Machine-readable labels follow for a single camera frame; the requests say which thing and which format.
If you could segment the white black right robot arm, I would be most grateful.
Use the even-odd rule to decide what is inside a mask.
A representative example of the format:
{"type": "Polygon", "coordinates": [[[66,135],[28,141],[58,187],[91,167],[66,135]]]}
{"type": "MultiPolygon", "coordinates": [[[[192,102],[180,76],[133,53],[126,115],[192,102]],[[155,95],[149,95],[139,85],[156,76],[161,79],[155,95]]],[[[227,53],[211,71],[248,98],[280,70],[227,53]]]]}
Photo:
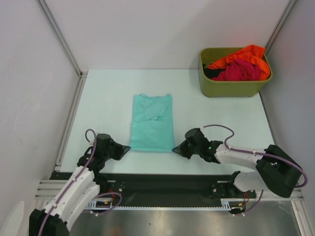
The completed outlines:
{"type": "Polygon", "coordinates": [[[242,149],[229,145],[227,140],[209,141],[200,128],[189,130],[185,140],[172,152],[187,159],[198,155],[209,163],[251,169],[251,172],[233,173],[227,185],[227,192],[232,197],[239,197],[249,190],[270,190],[277,196],[289,198],[299,187],[299,179],[306,177],[303,169],[277,145],[265,149],[242,149]]]}

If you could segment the teal t shirt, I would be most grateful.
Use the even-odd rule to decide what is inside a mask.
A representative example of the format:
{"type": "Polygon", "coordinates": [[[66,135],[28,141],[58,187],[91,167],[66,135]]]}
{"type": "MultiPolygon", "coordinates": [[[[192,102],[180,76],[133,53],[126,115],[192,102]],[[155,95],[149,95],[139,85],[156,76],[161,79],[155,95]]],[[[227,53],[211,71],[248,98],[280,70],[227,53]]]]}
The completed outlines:
{"type": "Polygon", "coordinates": [[[171,152],[175,147],[172,95],[134,96],[130,146],[143,152],[171,152]]]}

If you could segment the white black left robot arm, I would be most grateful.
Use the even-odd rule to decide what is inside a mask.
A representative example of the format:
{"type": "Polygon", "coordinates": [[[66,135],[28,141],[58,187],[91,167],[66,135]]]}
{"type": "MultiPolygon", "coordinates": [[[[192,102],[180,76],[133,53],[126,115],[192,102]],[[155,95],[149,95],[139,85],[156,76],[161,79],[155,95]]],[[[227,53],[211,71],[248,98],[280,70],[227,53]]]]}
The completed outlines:
{"type": "Polygon", "coordinates": [[[94,134],[93,144],[77,162],[75,171],[58,194],[42,210],[34,209],[29,217],[30,236],[67,236],[76,219],[96,198],[109,197],[117,203],[103,211],[107,213],[120,205],[121,192],[110,190],[105,175],[100,171],[106,161],[121,160],[129,146],[121,145],[108,134],[94,134]]]}

